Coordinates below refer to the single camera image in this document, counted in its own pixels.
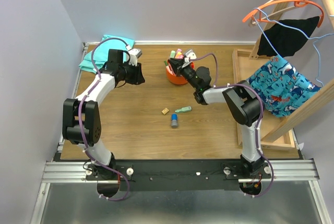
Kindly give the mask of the green highlighter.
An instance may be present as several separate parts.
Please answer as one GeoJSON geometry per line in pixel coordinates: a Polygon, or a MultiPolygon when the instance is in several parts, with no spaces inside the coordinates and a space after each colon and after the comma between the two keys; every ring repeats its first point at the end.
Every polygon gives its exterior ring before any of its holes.
{"type": "Polygon", "coordinates": [[[174,50],[171,51],[170,53],[170,58],[175,58],[176,52],[174,50]]]}

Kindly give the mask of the orange round organizer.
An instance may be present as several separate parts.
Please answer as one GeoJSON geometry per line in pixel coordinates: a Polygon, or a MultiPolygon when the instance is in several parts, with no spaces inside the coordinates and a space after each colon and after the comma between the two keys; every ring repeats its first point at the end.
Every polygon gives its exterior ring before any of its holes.
{"type": "MultiPolygon", "coordinates": [[[[192,62],[189,65],[192,69],[194,69],[195,65],[194,62],[192,62]]],[[[172,71],[172,67],[169,65],[169,69],[170,71],[168,71],[165,67],[165,71],[166,71],[166,76],[169,82],[171,82],[172,84],[175,85],[185,85],[188,83],[188,81],[183,77],[183,76],[176,76],[173,71],[172,71]]]]}

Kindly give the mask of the small tan eraser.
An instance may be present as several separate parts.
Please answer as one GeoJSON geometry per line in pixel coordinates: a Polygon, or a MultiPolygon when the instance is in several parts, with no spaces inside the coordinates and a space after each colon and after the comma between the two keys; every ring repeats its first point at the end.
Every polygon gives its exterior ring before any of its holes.
{"type": "Polygon", "coordinates": [[[169,109],[168,109],[168,108],[165,108],[165,109],[162,110],[162,114],[163,114],[163,115],[166,115],[168,112],[169,112],[169,109]]]}

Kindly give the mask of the green correction tape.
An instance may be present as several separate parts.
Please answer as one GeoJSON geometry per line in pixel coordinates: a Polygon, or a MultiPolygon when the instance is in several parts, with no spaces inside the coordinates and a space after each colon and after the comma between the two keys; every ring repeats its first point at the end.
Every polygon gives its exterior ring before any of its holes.
{"type": "Polygon", "coordinates": [[[175,113],[186,113],[186,112],[190,112],[190,111],[192,111],[192,107],[187,106],[187,107],[182,107],[180,109],[176,109],[175,113]]]}

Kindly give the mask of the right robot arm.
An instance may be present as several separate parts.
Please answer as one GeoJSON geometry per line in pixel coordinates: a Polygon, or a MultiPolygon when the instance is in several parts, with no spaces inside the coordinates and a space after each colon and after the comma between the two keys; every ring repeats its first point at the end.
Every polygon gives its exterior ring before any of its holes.
{"type": "Polygon", "coordinates": [[[195,89],[194,98],[197,103],[227,104],[234,120],[241,126],[240,172],[244,177],[252,178],[265,162],[260,146],[260,125],[264,106],[259,95],[245,80],[225,87],[216,87],[210,84],[209,68],[201,66],[193,69],[190,61],[184,59],[170,58],[168,63],[177,76],[184,77],[195,89]]]}

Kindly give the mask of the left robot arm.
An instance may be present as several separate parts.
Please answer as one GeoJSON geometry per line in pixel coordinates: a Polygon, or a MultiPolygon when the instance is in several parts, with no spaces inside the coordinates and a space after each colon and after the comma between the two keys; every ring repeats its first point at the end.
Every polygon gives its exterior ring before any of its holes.
{"type": "Polygon", "coordinates": [[[98,167],[105,180],[115,176],[115,158],[101,138],[102,126],[99,106],[105,97],[123,81],[130,85],[145,82],[138,59],[140,49],[129,51],[110,49],[107,62],[97,71],[88,88],[74,99],[63,103],[63,138],[78,145],[98,167]]]}

